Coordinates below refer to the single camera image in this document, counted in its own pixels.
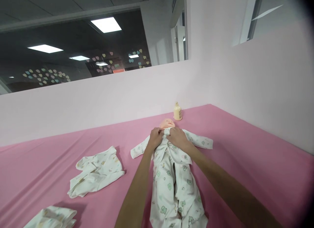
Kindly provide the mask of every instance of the bottle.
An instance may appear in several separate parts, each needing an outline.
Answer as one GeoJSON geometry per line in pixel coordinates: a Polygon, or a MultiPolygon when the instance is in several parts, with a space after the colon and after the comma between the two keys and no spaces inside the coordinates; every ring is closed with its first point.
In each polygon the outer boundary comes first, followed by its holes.
{"type": "Polygon", "coordinates": [[[176,106],[174,107],[173,110],[173,117],[176,121],[179,121],[182,119],[182,110],[181,107],[179,106],[178,102],[176,102],[176,106]]]}

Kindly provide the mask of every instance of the pink sheet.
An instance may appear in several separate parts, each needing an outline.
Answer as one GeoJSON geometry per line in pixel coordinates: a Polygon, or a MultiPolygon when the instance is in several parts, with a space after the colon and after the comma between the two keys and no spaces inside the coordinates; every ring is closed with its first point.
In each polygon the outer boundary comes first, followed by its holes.
{"type": "MultiPolygon", "coordinates": [[[[234,176],[285,226],[292,227],[303,214],[312,189],[313,156],[221,109],[205,105],[184,111],[176,124],[214,140],[205,155],[234,176]]],[[[171,113],[114,125],[48,137],[0,148],[0,227],[23,227],[42,208],[64,206],[78,211],[76,227],[114,227],[119,209],[141,156],[132,159],[130,149],[171,113]],[[84,198],[67,195],[70,179],[79,174],[75,164],[110,146],[126,174],[106,188],[84,198]]],[[[241,227],[228,206],[194,164],[207,227],[241,227]]],[[[152,189],[152,170],[149,189],[152,189]]],[[[149,223],[148,194],[143,227],[149,223]]]]}

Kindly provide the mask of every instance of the hand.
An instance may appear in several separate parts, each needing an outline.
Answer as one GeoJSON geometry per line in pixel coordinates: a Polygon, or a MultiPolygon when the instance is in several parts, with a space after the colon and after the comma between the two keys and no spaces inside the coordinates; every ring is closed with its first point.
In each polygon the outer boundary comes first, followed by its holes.
{"type": "Polygon", "coordinates": [[[190,146],[193,146],[193,144],[186,138],[184,131],[177,127],[170,129],[170,135],[167,136],[167,139],[174,146],[178,147],[187,154],[188,154],[187,151],[191,149],[190,146]]]}
{"type": "Polygon", "coordinates": [[[152,149],[153,151],[160,145],[163,140],[164,130],[162,128],[154,128],[150,132],[149,141],[147,144],[147,148],[152,149]]]}

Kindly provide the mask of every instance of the cloth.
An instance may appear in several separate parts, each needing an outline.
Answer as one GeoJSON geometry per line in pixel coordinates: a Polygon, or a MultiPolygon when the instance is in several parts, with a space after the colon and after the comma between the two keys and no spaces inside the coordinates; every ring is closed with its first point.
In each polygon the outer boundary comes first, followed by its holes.
{"type": "Polygon", "coordinates": [[[72,228],[76,211],[68,208],[49,206],[42,209],[24,228],[72,228]]]}
{"type": "MultiPolygon", "coordinates": [[[[188,156],[186,153],[184,153],[181,149],[175,147],[171,142],[168,141],[166,138],[167,135],[170,134],[171,128],[166,128],[164,130],[164,136],[161,144],[156,148],[154,154],[152,155],[152,160],[154,161],[154,164],[159,164],[162,161],[162,158],[164,156],[164,153],[166,150],[168,150],[171,159],[177,163],[177,164],[192,164],[192,160],[190,156],[188,156]]],[[[191,133],[187,130],[184,130],[184,133],[187,137],[187,139],[193,143],[193,145],[204,148],[204,149],[213,149],[213,140],[207,138],[198,136],[194,133],[191,133]]],[[[149,136],[140,144],[138,144],[136,147],[134,147],[131,150],[131,157],[136,158],[140,155],[142,155],[146,149],[146,146],[149,141],[149,136]]]]}
{"type": "Polygon", "coordinates": [[[154,228],[202,228],[208,222],[190,165],[176,164],[168,152],[154,165],[150,222],[154,228]]]}
{"type": "Polygon", "coordinates": [[[124,175],[121,163],[112,146],[94,156],[83,157],[76,168],[83,171],[70,180],[70,198],[84,197],[88,192],[103,189],[124,175]]]}

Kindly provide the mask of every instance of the doll head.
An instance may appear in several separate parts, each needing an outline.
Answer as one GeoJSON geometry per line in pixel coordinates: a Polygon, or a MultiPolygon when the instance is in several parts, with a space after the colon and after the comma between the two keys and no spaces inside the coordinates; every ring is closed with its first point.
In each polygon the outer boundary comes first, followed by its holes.
{"type": "Polygon", "coordinates": [[[159,125],[160,128],[165,129],[169,127],[175,127],[176,125],[171,119],[164,119],[161,124],[159,125]]]}

